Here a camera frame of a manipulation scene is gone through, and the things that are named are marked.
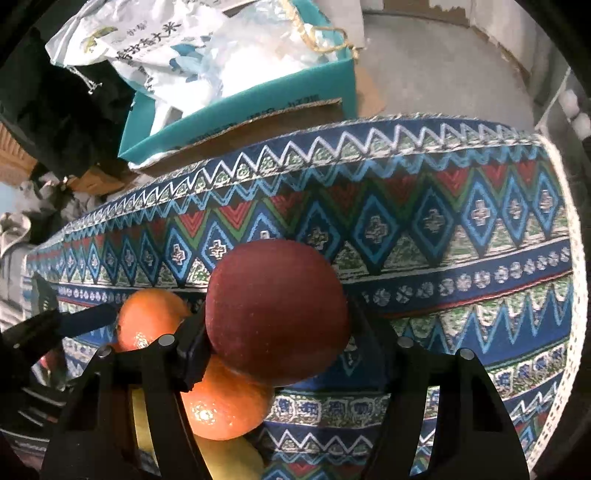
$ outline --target gray cloth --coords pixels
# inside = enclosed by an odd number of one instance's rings
[[[0,330],[23,319],[22,262],[33,246],[28,243],[30,219],[20,213],[0,216]]]
[[[33,248],[33,245],[26,242],[13,245],[0,260],[0,330],[24,319],[21,267]]]
[[[40,244],[68,223],[95,210],[100,197],[63,190],[48,181],[41,188],[32,180],[21,183],[17,209],[31,219],[31,243]]]

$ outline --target plastic bag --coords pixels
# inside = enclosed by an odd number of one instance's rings
[[[135,90],[182,112],[209,104],[197,75],[202,51],[227,17],[186,0],[90,0],[47,43],[62,67],[108,60]]]
[[[294,11],[287,0],[259,0],[212,35],[200,75],[213,87],[212,101],[337,59],[335,53],[316,52],[304,42]],[[311,25],[301,27],[310,35]],[[321,31],[316,31],[315,41],[321,48],[334,46]]]

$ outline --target cardboard box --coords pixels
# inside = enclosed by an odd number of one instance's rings
[[[191,163],[225,155],[269,138],[341,120],[343,120],[343,110],[340,99],[307,103],[261,115],[229,127],[139,171],[151,177],[165,175]]]

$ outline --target red apple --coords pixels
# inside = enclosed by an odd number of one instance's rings
[[[207,291],[206,327],[227,367],[276,387],[322,373],[350,336],[330,264],[281,239],[238,245],[223,257]]]

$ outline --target patterned tablecloth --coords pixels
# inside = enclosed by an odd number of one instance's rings
[[[579,223],[552,145],[437,116],[295,132],[160,177],[71,223],[28,256],[25,292],[37,272],[67,312],[151,286],[195,306],[228,251],[268,238],[313,246],[398,334],[434,351],[474,350],[535,464],[586,325]],[[65,340],[70,370],[112,339],[104,328]],[[249,435],[269,459],[264,478],[356,478],[387,406],[380,383],[352,339],[327,372],[279,390]],[[437,403],[434,387],[413,472],[428,464]]]

